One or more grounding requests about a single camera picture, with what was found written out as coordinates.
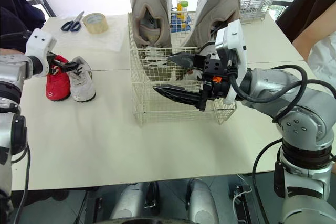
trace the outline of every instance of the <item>shoe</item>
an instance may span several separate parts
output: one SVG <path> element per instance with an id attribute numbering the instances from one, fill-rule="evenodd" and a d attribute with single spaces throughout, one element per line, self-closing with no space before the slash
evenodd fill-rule
<path id="1" fill-rule="evenodd" d="M 68 60 L 57 55 L 55 60 L 67 63 Z M 70 81 L 67 73 L 62 73 L 56 65 L 51 65 L 53 73 L 47 75 L 46 96 L 52 101 L 62 101 L 70 96 Z"/>
<path id="2" fill-rule="evenodd" d="M 70 71 L 71 96 L 77 102 L 88 102 L 96 96 L 89 64 L 80 56 L 73 62 L 78 63 L 76 70 Z"/>
<path id="3" fill-rule="evenodd" d="M 172 0 L 131 0 L 132 32 L 139 50 L 141 65 L 151 81 L 168 81 L 173 64 L 171 54 L 170 15 Z"/>
<path id="4" fill-rule="evenodd" d="M 239 19 L 241 0 L 198 0 L 194 29 L 181 47 L 203 47 L 225 24 Z"/>

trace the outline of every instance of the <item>blue scissor handle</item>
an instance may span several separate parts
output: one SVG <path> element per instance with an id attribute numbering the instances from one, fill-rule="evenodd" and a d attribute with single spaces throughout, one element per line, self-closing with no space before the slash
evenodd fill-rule
<path id="1" fill-rule="evenodd" d="M 64 25 L 62 25 L 61 30 L 62 31 L 68 31 L 70 30 L 70 27 L 73 25 L 73 21 L 68 21 Z"/>
<path id="2" fill-rule="evenodd" d="M 78 31 L 80 27 L 81 27 L 80 22 L 76 21 L 71 25 L 70 31 Z"/>

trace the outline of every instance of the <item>green cap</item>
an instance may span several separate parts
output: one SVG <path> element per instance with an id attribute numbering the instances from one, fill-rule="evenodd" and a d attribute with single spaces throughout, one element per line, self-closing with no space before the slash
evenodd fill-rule
<path id="1" fill-rule="evenodd" d="M 182 7 L 188 7 L 188 5 L 189 5 L 189 2 L 188 2 L 188 1 L 186 1 L 186 0 L 182 0 L 182 1 L 181 1 L 181 6 L 182 6 Z"/>

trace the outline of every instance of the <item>black cable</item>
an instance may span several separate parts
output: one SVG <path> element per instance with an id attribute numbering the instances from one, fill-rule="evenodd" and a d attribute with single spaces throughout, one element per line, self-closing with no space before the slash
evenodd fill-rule
<path id="1" fill-rule="evenodd" d="M 23 191 L 22 199 L 19 205 L 19 208 L 17 209 L 17 213 L 14 219 L 14 224 L 18 224 L 20 221 L 20 217 L 22 214 L 23 206 L 26 202 L 27 194 L 28 194 L 28 185 L 29 185 L 29 170 L 30 170 L 30 149 L 29 145 L 26 147 L 27 149 L 27 155 L 28 155 L 28 160 L 27 160 L 27 168 L 26 168 L 26 182 L 25 182 L 25 189 Z"/>
<path id="2" fill-rule="evenodd" d="M 293 68 L 293 69 L 296 69 L 298 70 L 300 73 L 301 73 L 301 76 L 302 76 L 302 80 L 303 82 L 306 82 L 308 80 L 307 78 L 307 73 L 306 71 L 302 68 L 302 67 L 299 67 L 299 66 L 296 66 L 296 65 L 283 65 L 283 66 L 279 66 L 277 67 L 279 69 L 282 69 L 282 68 Z M 243 98 L 244 100 L 246 101 L 249 101 L 249 102 L 253 102 L 253 103 L 268 103 L 268 102 L 272 102 L 274 100 L 277 100 L 278 98 L 280 98 L 281 96 L 283 96 L 284 94 L 286 94 L 288 92 L 288 86 L 284 87 L 283 89 L 281 89 L 280 91 L 276 92 L 275 94 L 273 94 L 272 96 L 270 97 L 266 97 L 266 98 L 255 98 L 255 97 L 252 97 L 250 95 L 248 95 L 247 93 L 245 93 L 242 89 L 240 89 L 240 87 L 238 86 L 237 84 L 237 81 L 236 81 L 236 77 L 234 74 L 230 74 L 229 75 L 229 82 L 231 84 L 231 86 L 233 87 L 233 89 L 236 91 L 236 93 L 241 97 Z M 306 89 L 306 87 L 304 86 L 304 88 L 300 88 L 299 90 L 299 93 L 297 94 L 302 96 L 303 93 L 304 93 L 304 90 Z"/>
<path id="3" fill-rule="evenodd" d="M 245 93 L 243 90 L 240 89 L 234 75 L 229 75 L 229 82 L 230 82 L 231 86 L 233 87 L 233 89 L 236 91 L 237 95 L 239 95 L 244 100 L 249 101 L 249 102 L 253 102 L 253 103 L 272 102 L 274 100 L 277 100 L 278 98 L 280 98 L 281 96 L 283 96 L 284 94 L 286 94 L 288 92 L 288 88 L 284 87 L 283 89 L 281 89 L 280 91 L 278 91 L 277 93 L 272 95 L 271 97 L 254 98 L 254 97 L 251 97 L 250 95 L 248 95 L 247 93 Z"/>
<path id="4" fill-rule="evenodd" d="M 17 33 L 10 33 L 10 34 L 2 34 L 0 35 L 1 40 L 7 40 L 7 39 L 16 39 L 16 38 L 25 38 L 29 39 L 31 36 L 32 32 L 27 30 L 27 31 L 19 31 Z"/>
<path id="5" fill-rule="evenodd" d="M 25 148 L 25 150 L 23 151 L 22 155 L 17 159 L 17 160 L 14 160 L 12 161 L 12 164 L 15 164 L 17 162 L 20 162 L 25 156 L 26 156 L 26 153 L 27 153 L 27 148 Z"/>
<path id="6" fill-rule="evenodd" d="M 272 147 L 273 145 L 277 144 L 277 143 L 281 143 L 282 142 L 282 139 L 278 139 L 278 140 L 275 140 L 273 142 L 271 142 L 270 144 L 266 145 L 265 148 L 263 148 L 261 150 L 261 152 L 258 154 L 256 160 L 254 161 L 254 164 L 253 164 L 253 168 L 252 168 L 252 184 L 253 184 L 253 189 L 256 193 L 256 197 L 257 197 L 257 201 L 258 201 L 258 205 L 260 207 L 260 211 L 261 211 L 261 214 L 263 216 L 263 219 L 264 219 L 264 222 L 265 224 L 269 224 L 269 221 L 267 219 L 267 215 L 266 215 L 266 212 L 264 210 L 264 206 L 262 205 L 262 202 L 261 202 L 261 198 L 260 198 L 260 194 L 259 194 L 259 191 L 258 191 L 258 188 L 257 188 L 257 183 L 256 183 L 256 169 L 257 169 L 257 165 L 258 165 L 258 162 L 261 158 L 261 156 L 264 154 L 264 152 L 269 149 L 270 147 Z"/>
<path id="7" fill-rule="evenodd" d="M 277 152 L 277 161 L 280 162 L 280 150 L 281 150 L 281 146 L 279 147 L 279 150 Z"/>
<path id="8" fill-rule="evenodd" d="M 301 87 L 299 89 L 299 92 L 297 93 L 295 98 L 289 103 L 289 105 L 273 118 L 272 123 L 278 123 L 281 118 L 283 118 L 288 112 L 290 112 L 296 106 L 296 104 L 302 98 L 306 90 L 306 87 L 307 87 L 308 76 L 307 76 L 306 71 L 302 67 L 299 67 L 296 65 L 283 65 L 283 66 L 276 67 L 274 69 L 284 69 L 284 68 L 292 68 L 300 72 L 302 76 Z"/>
<path id="9" fill-rule="evenodd" d="M 204 48 L 206 48 L 209 45 L 214 45 L 215 43 L 213 41 L 207 42 L 203 45 L 203 47 L 200 48 L 199 52 L 202 52 Z"/>
<path id="10" fill-rule="evenodd" d="M 332 95 L 334 96 L 334 98 L 336 99 L 336 89 L 333 85 L 325 82 L 325 81 L 321 81 L 321 80 L 308 80 L 307 82 L 308 84 L 318 84 L 318 85 L 322 85 L 322 86 L 325 86 L 326 88 L 328 88 Z"/>
<path id="11" fill-rule="evenodd" d="M 75 219 L 75 221 L 74 221 L 73 224 L 79 224 L 80 216 L 82 215 L 82 212 L 83 212 L 83 210 L 84 210 L 84 205 L 85 205 L 87 196 L 88 196 L 88 191 L 85 192 L 85 195 L 84 195 L 84 198 L 83 198 L 82 205 L 81 205 L 80 208 L 79 208 L 77 217 L 76 217 L 76 219 Z"/>

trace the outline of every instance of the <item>metal rack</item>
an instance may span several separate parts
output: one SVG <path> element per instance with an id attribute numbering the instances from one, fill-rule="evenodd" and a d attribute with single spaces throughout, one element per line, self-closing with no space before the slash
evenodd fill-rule
<path id="1" fill-rule="evenodd" d="M 264 20 L 273 0 L 241 0 L 240 19 L 249 23 L 256 19 Z"/>
<path id="2" fill-rule="evenodd" d="M 158 94 L 153 86 L 156 84 L 171 84 L 184 87 L 186 90 L 198 92 L 201 82 L 186 80 L 188 70 L 173 63 L 164 61 L 166 56 L 176 52 L 190 52 L 194 54 L 196 47 L 179 47 L 181 42 L 193 29 L 195 12 L 188 12 L 185 25 L 178 21 L 178 12 L 171 14 L 171 48 L 137 48 L 133 39 L 132 19 L 128 16 L 129 42 L 131 57 L 132 102 L 133 113 L 140 123 L 150 122 L 176 122 L 176 121 L 215 121 L 222 124 L 236 110 L 236 103 L 226 105 L 223 99 L 208 101 L 206 111 L 201 112 L 197 108 L 173 102 Z M 149 60 L 165 62 L 164 68 L 151 68 Z"/>

